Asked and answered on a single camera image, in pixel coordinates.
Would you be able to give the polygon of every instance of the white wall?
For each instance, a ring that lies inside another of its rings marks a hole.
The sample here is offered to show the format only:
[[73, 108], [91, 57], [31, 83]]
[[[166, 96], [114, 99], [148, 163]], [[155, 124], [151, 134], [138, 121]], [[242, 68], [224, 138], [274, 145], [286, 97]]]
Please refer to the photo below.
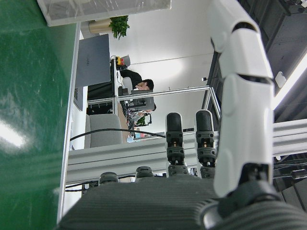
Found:
[[[129, 69], [154, 81], [155, 92], [204, 85], [213, 48], [208, 35], [206, 8], [209, 0], [172, 0], [171, 10], [129, 15], [127, 36], [110, 34], [110, 54], [129, 54]], [[183, 128], [193, 127], [193, 115], [201, 108], [203, 92], [155, 97], [153, 124], [144, 131], [165, 130], [165, 115], [180, 112]]]

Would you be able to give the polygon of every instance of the ceiling light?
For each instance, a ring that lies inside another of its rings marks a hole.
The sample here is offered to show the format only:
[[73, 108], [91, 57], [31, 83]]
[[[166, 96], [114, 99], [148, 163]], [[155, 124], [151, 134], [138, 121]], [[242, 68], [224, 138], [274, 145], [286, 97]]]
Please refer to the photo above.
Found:
[[0, 120], [0, 138], [5, 139], [7, 142], [17, 146], [21, 147], [25, 140], [22, 136], [20, 136], [16, 131], [10, 128], [10, 125], [7, 125], [3, 123], [3, 121]]
[[305, 53], [305, 55], [301, 59], [301, 61], [298, 63], [298, 65], [296, 66], [294, 71], [291, 73], [291, 75], [288, 78], [287, 82], [280, 89], [278, 94], [274, 97], [273, 103], [272, 103], [273, 110], [275, 110], [275, 108], [279, 105], [279, 103], [284, 99], [284, 97], [290, 91], [292, 86], [294, 86], [294, 84], [297, 82], [299, 77], [304, 73], [304, 71], [306, 69], [307, 69], [307, 52]]

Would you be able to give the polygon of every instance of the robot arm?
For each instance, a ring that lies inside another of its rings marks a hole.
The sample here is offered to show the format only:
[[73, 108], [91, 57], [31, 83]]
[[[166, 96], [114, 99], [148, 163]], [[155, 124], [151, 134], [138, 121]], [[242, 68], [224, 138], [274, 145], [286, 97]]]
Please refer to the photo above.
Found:
[[212, 1], [208, 21], [224, 80], [214, 188], [226, 196], [251, 171], [272, 182], [272, 71], [257, 24], [236, 0]]

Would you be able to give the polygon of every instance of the computer monitor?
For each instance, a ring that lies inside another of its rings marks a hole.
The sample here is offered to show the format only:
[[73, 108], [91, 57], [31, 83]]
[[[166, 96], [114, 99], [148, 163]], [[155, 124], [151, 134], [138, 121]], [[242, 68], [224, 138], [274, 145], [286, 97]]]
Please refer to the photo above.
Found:
[[[136, 90], [131, 91], [132, 95], [153, 92], [152, 90]], [[133, 99], [133, 105], [127, 107], [130, 110], [139, 111], [139, 110], [153, 110], [154, 109], [154, 97], [144, 97]]]

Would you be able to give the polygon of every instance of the table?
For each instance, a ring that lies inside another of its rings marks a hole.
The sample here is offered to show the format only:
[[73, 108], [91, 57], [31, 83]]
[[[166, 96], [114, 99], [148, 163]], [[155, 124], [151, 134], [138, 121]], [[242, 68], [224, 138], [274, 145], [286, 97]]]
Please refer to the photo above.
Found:
[[77, 32], [47, 27], [36, 0], [0, 1], [1, 229], [57, 223]]

